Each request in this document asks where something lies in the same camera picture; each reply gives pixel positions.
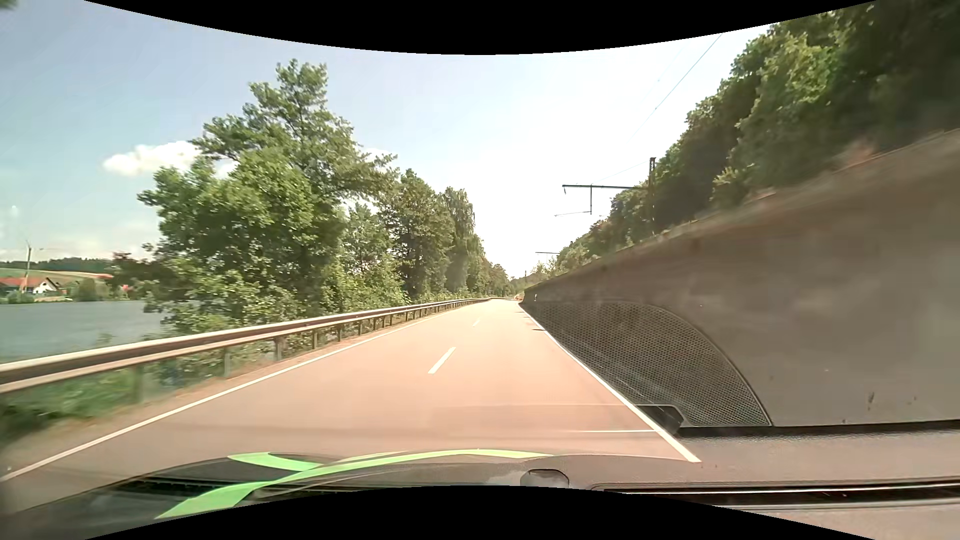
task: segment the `lake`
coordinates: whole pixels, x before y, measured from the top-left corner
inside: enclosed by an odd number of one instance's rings
[[[162,330],[144,303],[51,302],[0,306],[0,362],[140,341]]]

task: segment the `white cloud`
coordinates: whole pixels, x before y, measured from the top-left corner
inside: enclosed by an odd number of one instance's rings
[[[226,178],[227,175],[230,174],[231,172],[233,172],[233,170],[236,169],[236,168],[237,168],[237,165],[239,165],[239,164],[240,164],[240,163],[239,163],[238,161],[234,161],[234,160],[223,160],[223,161],[217,163],[217,166],[216,166],[216,168],[215,168],[215,172],[213,173],[213,176],[215,176],[215,177],[217,177],[217,178]]]
[[[138,144],[132,152],[114,154],[104,160],[104,168],[123,176],[154,173],[164,166],[186,170],[199,155],[200,150],[185,140],[159,146]]]

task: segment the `white lane marking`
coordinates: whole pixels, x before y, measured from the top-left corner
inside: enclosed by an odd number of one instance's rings
[[[352,349],[352,348],[356,347],[357,345],[363,345],[364,343],[367,343],[367,342],[369,342],[369,341],[374,341],[375,339],[378,339],[378,338],[383,337],[383,336],[385,336],[385,335],[390,335],[391,333],[394,333],[395,331],[405,330],[405,329],[408,329],[408,328],[410,328],[410,327],[414,327],[414,326],[416,326],[416,325],[418,325],[418,324],[420,324],[420,323],[425,323],[425,322],[427,322],[427,321],[435,321],[435,320],[437,320],[438,317],[443,317],[444,315],[447,315],[448,313],[453,313],[454,311],[456,311],[456,309],[451,309],[450,311],[446,311],[446,312],[443,312],[443,313],[439,313],[438,315],[434,315],[434,316],[432,316],[432,317],[430,317],[430,318],[428,318],[428,319],[421,319],[421,320],[419,320],[419,321],[417,321],[417,322],[413,322],[413,323],[404,325],[404,326],[402,326],[402,327],[400,327],[400,328],[398,328],[398,329],[396,329],[396,330],[391,330],[391,331],[388,331],[388,332],[385,332],[385,333],[380,333],[380,334],[377,334],[377,335],[368,337],[367,339],[364,339],[363,341],[358,341],[358,342],[356,342],[356,343],[354,343],[354,344],[352,344],[352,345],[347,345],[347,346],[344,347],[343,349],[337,349],[336,351],[330,351],[329,353],[327,353],[327,354],[325,354],[325,355],[320,355],[320,356],[317,356],[317,357],[314,357],[314,358],[310,358],[310,359],[308,359],[308,360],[304,360],[303,362],[301,362],[301,363],[299,363],[299,364],[292,365],[292,366],[287,367],[287,368],[283,368],[283,369],[281,369],[280,371],[276,371],[276,372],[273,372],[273,373],[271,373],[271,374],[269,374],[269,375],[265,375],[265,376],[263,376],[263,377],[261,377],[261,378],[259,378],[259,379],[254,379],[254,380],[251,380],[251,381],[249,381],[249,382],[244,382],[243,384],[240,384],[239,386],[234,386],[234,387],[232,387],[232,388],[228,388],[227,390],[224,390],[223,392],[220,392],[219,394],[214,394],[214,395],[212,395],[212,396],[203,398],[203,399],[201,399],[201,400],[198,400],[198,401],[196,401],[196,402],[193,402],[192,404],[187,404],[187,405],[184,405],[184,406],[182,406],[182,407],[180,407],[180,408],[175,408],[175,409],[173,409],[173,410],[171,410],[171,411],[164,412],[163,414],[158,414],[157,416],[155,416],[155,417],[153,417],[153,418],[148,418],[147,420],[144,420],[143,422],[139,422],[139,423],[137,423],[137,424],[133,424],[132,426],[129,426],[129,427],[127,427],[127,428],[123,428],[122,430],[114,431],[113,433],[104,435],[104,436],[100,437],[99,439],[94,439],[94,440],[92,440],[92,441],[90,441],[90,442],[88,442],[88,443],[83,443],[82,445],[80,445],[80,446],[78,446],[78,447],[71,448],[70,450],[63,451],[63,452],[61,452],[61,453],[59,453],[59,454],[56,454],[56,455],[51,455],[50,457],[47,457],[46,459],[41,459],[41,460],[38,461],[37,463],[34,463],[34,464],[32,464],[32,465],[27,465],[26,467],[23,467],[22,469],[17,469],[17,470],[15,470],[15,471],[11,472],[11,473],[7,473],[6,475],[0,477],[0,482],[7,481],[7,480],[9,480],[9,479],[15,479],[16,477],[19,477],[20,475],[22,475],[22,474],[24,474],[24,473],[29,473],[29,472],[33,471],[34,469],[39,469],[40,467],[42,467],[42,466],[44,466],[44,465],[47,465],[47,464],[49,464],[49,463],[53,463],[54,461],[57,461],[57,460],[59,460],[59,459],[63,459],[63,458],[65,458],[65,457],[69,456],[69,455],[76,454],[77,452],[86,450],[86,449],[88,449],[88,448],[90,448],[90,447],[92,447],[92,446],[96,446],[96,445],[98,445],[98,444],[100,444],[100,443],[102,443],[102,442],[107,442],[107,441],[109,441],[110,439],[112,439],[112,438],[114,438],[114,437],[119,437],[120,435],[122,435],[122,434],[124,434],[124,433],[129,433],[129,432],[131,432],[131,431],[133,431],[133,430],[136,430],[137,428],[143,428],[144,426],[148,426],[148,425],[152,424],[153,422],[157,422],[157,421],[159,421],[159,420],[163,420],[164,418],[167,418],[168,416],[173,416],[174,414],[177,414],[178,412],[184,412],[184,411],[185,411],[186,409],[188,409],[188,408],[193,408],[193,407],[195,407],[195,406],[197,406],[197,405],[205,404],[206,402],[215,400],[215,399],[217,399],[217,398],[219,398],[219,397],[221,397],[221,396],[226,396],[227,394],[232,393],[232,392],[236,392],[237,390],[239,390],[239,389],[241,389],[241,388],[246,388],[247,386],[250,386],[251,384],[256,384],[256,383],[258,383],[258,382],[260,382],[260,381],[262,381],[262,380],[271,379],[271,378],[273,378],[273,377],[276,377],[277,375],[280,375],[281,373],[286,373],[286,372],[288,372],[288,371],[290,371],[290,370],[297,369],[297,368],[299,368],[299,367],[303,367],[303,366],[305,366],[305,365],[307,365],[307,364],[310,364],[310,363],[313,363],[313,362],[315,362],[315,361],[317,361],[317,360],[326,358],[327,356],[336,355],[337,353],[341,353],[341,352],[343,352],[343,351],[346,351],[347,349]]]
[[[426,372],[426,374],[433,375],[437,373],[437,370],[440,369],[440,366],[444,365],[444,362],[446,362],[446,359],[450,358],[450,355],[453,354],[454,349],[456,349],[456,347],[450,347],[450,350],[447,351],[443,356],[441,356],[440,359],[437,360],[437,363],[433,364],[433,367],[430,368],[430,371]]]
[[[697,457],[696,455],[693,454],[693,452],[691,452],[690,450],[688,450],[688,449],[686,448],[686,446],[680,444],[680,441],[678,441],[677,439],[675,439],[673,435],[671,435],[670,433],[667,433],[663,428],[661,428],[661,427],[660,427],[660,424],[657,424],[656,422],[654,422],[653,419],[650,418],[649,416],[647,416],[646,414],[644,414],[642,410],[636,408],[636,406],[635,406],[634,404],[632,404],[632,403],[630,403],[629,401],[627,401],[627,398],[624,398],[622,394],[620,394],[619,392],[617,392],[616,390],[614,390],[609,384],[607,384],[607,382],[606,382],[605,380],[600,379],[600,377],[599,377],[597,374],[593,373],[593,370],[591,370],[590,368],[588,368],[588,367],[584,364],[584,362],[580,361],[580,358],[574,356],[573,353],[571,353],[570,351],[568,351],[568,350],[566,349],[566,347],[564,347],[563,345],[561,345],[560,342],[557,341],[556,338],[554,338],[554,336],[550,335],[550,332],[547,331],[546,328],[544,328],[544,327],[537,321],[537,319],[535,319],[535,318],[533,317],[533,315],[530,315],[529,313],[527,313],[527,315],[530,316],[530,320],[533,321],[534,324],[537,325],[537,326],[543,331],[543,333],[545,333],[546,336],[549,337],[550,340],[553,341],[553,342],[557,345],[557,347],[560,347],[560,349],[561,349],[562,351],[564,351],[567,356],[570,356],[571,358],[573,358],[573,361],[577,362],[577,364],[579,364],[580,367],[584,368],[584,370],[585,370],[587,373],[591,374],[594,379],[597,379],[597,382],[599,382],[600,384],[603,384],[604,388],[607,388],[608,390],[610,390],[610,393],[613,394],[616,399],[620,400],[620,403],[626,405],[627,408],[629,408],[629,409],[633,412],[633,414],[635,414],[636,416],[638,416],[638,417],[640,418],[640,420],[642,420],[643,422],[645,422],[645,423],[647,424],[647,426],[650,426],[651,428],[653,428],[654,431],[656,431],[657,434],[658,434],[660,437],[662,437],[663,440],[665,440],[665,441],[667,442],[667,444],[669,444],[670,446],[672,446],[672,447],[674,448],[674,450],[676,450],[677,452],[679,452],[687,461],[690,461],[690,462],[692,462],[692,463],[700,463],[701,460],[700,460],[699,457]]]

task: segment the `tree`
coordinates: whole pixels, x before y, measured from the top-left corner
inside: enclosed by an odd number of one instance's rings
[[[148,252],[155,249],[150,244],[144,247]],[[177,276],[161,261],[131,258],[131,254],[125,252],[113,254],[108,270],[112,277],[106,280],[107,286],[114,289],[126,286],[127,298],[131,300],[146,300],[159,296],[185,298],[185,290],[190,286],[186,282],[177,283]]]
[[[350,210],[344,235],[343,311],[402,306],[408,303],[390,255],[390,236],[379,215],[366,205]]]
[[[80,281],[74,300],[77,302],[97,302],[101,300],[100,293],[97,291],[97,283],[93,278],[83,278]]]
[[[753,39],[716,93],[557,271],[604,257],[752,192],[960,126],[960,3],[867,2],[784,21]]]
[[[496,296],[510,296],[514,293],[510,285],[510,277],[503,266],[495,264],[490,269],[490,288],[489,294]]]
[[[32,304],[34,295],[15,290],[7,295],[7,304]]]
[[[475,216],[467,191],[448,187],[441,198],[453,220],[453,239],[447,252],[450,263],[446,267],[445,286],[450,292],[458,292],[468,288],[470,262],[472,259],[476,262],[480,255],[480,238],[473,231]]]
[[[404,291],[414,300],[443,291],[447,250],[455,234],[444,200],[407,169],[384,202],[383,220],[395,245]]]
[[[341,204],[396,177],[392,156],[369,159],[327,109],[323,65],[290,61],[276,77],[250,85],[242,115],[204,124],[190,170],[161,169],[139,195],[161,218],[155,258],[169,272],[152,305],[181,332],[340,311]],[[229,178],[214,175],[217,160],[238,162]]]

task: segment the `guardrail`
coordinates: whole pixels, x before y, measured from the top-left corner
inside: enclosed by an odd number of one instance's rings
[[[283,360],[286,338],[292,334],[313,332],[313,349],[319,349],[322,329],[333,327],[336,330],[336,340],[340,341],[344,337],[344,329],[348,326],[356,325],[357,335],[360,335],[363,333],[363,323],[366,321],[372,321],[372,331],[375,331],[378,321],[382,329],[395,324],[395,317],[400,315],[406,322],[427,315],[431,311],[436,313],[466,304],[486,302],[490,299],[472,298],[416,306],[385,307],[8,362],[0,364],[0,394],[107,371],[133,368],[135,400],[142,401],[143,368],[152,362],[223,349],[223,373],[226,377],[230,372],[229,347],[232,346],[270,340],[274,342],[274,361],[280,361]]]

